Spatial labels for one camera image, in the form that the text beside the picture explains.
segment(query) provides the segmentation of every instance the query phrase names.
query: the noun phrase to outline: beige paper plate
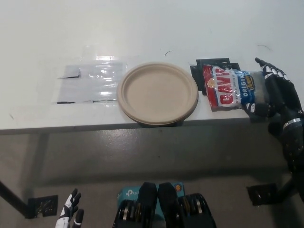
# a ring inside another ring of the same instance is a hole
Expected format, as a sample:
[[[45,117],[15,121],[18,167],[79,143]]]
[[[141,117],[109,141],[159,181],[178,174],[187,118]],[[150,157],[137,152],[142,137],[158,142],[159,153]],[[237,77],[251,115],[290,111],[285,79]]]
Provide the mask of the beige paper plate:
[[[129,71],[117,89],[122,110],[131,119],[166,125],[187,118],[198,101],[194,79],[167,63],[148,63]]]

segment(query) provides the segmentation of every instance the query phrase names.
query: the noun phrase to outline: snack bag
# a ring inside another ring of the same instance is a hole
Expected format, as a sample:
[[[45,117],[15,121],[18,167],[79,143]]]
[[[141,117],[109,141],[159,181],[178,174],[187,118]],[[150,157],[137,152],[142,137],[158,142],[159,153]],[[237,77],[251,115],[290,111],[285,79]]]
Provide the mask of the snack bag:
[[[203,76],[210,106],[218,108],[242,108],[247,103],[266,102],[264,77],[261,72],[222,69],[204,65]]]

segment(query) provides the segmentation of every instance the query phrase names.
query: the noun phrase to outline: plate rim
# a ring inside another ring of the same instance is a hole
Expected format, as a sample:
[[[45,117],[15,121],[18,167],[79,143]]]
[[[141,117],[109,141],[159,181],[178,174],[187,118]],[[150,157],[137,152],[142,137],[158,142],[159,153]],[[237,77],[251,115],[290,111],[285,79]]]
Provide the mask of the plate rim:
[[[185,109],[187,108],[187,111],[183,112],[183,114],[181,114],[181,115],[176,116],[172,120],[161,121],[161,122],[144,120],[142,117],[136,115],[136,111],[134,113],[133,112],[134,109],[125,101],[123,91],[124,91],[124,85],[125,85],[125,82],[127,81],[127,79],[129,79],[132,76],[134,71],[137,71],[140,68],[150,67],[151,65],[163,65],[165,67],[175,68],[176,70],[180,71],[185,76],[185,78],[187,79],[187,81],[190,85],[191,91],[194,92],[194,90],[195,90],[195,94],[192,93],[191,95],[189,95],[189,97],[190,97],[190,101],[188,102],[189,105],[185,107]],[[183,120],[184,117],[188,117],[196,108],[197,103],[198,103],[198,97],[199,97],[198,87],[197,87],[196,82],[192,78],[192,76],[187,71],[180,68],[179,66],[176,66],[171,63],[165,63],[165,62],[149,62],[149,63],[144,63],[144,64],[137,65],[136,67],[133,67],[131,70],[129,70],[124,75],[122,81],[119,83],[119,85],[117,87],[117,101],[118,101],[119,106],[123,110],[123,112],[128,117],[130,117],[132,120],[143,123],[143,124],[148,124],[148,125],[167,125],[167,124],[171,124],[171,123],[175,123],[180,120]]]

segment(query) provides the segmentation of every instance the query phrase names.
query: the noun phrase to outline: white robotic hand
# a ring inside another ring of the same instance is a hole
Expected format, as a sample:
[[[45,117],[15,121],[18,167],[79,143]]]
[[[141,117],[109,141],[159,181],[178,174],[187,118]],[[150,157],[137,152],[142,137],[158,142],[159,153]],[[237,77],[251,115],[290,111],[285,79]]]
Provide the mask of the white robotic hand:
[[[84,216],[84,210],[79,209],[77,204],[79,203],[81,193],[77,194],[77,189],[74,189],[72,194],[67,198],[67,201],[62,209],[59,219],[57,220],[55,228],[70,228],[70,220],[72,219],[76,211],[76,217],[72,228],[81,228],[82,219]]]

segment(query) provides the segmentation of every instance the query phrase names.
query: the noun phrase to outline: concrete floor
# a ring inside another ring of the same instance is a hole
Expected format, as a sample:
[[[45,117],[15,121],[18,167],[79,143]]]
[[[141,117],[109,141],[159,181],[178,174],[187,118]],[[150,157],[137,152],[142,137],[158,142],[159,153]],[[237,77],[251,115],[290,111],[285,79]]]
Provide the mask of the concrete floor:
[[[84,228],[110,228],[124,186],[183,181],[200,192],[218,228],[302,228],[298,195],[253,207],[246,186],[288,180],[279,143],[265,124],[0,136],[0,180],[18,196],[59,195],[77,187]],[[57,217],[24,219],[0,199],[0,228],[53,228]]]

